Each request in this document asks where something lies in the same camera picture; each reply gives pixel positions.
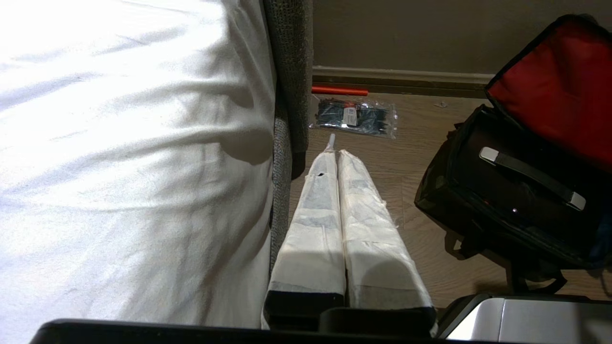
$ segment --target label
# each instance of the label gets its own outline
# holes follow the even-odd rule
[[[342,124],[357,126],[357,109],[345,108],[344,115],[342,116]]]

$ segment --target beige wall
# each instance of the beige wall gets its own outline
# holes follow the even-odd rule
[[[612,0],[314,0],[315,65],[495,73],[546,25]]]

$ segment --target red bag lining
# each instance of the red bag lining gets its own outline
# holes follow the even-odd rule
[[[536,134],[612,172],[612,43],[585,21],[548,28],[488,95]]]

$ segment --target packet of zip ties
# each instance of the packet of zip ties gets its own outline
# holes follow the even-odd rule
[[[397,112],[394,104],[373,99],[340,100],[318,99],[316,109],[311,110],[310,127],[335,128],[346,132],[395,139]]]

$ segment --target wooden floor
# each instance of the wooden floor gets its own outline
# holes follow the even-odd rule
[[[400,122],[396,140],[336,131],[337,150],[346,149],[367,166],[382,198],[398,226],[408,252],[416,262],[436,307],[474,293],[507,293],[506,271],[482,255],[459,261],[444,250],[446,232],[414,206],[414,194],[427,165],[446,139],[453,124],[464,121],[482,99],[430,97],[424,95],[370,94],[372,98],[396,104]],[[447,107],[435,106],[441,102]],[[307,170],[325,148],[330,130],[310,131]],[[291,184],[293,216],[304,184],[303,176]],[[568,284],[559,294],[610,299],[612,273],[602,278],[585,271],[565,271]]]

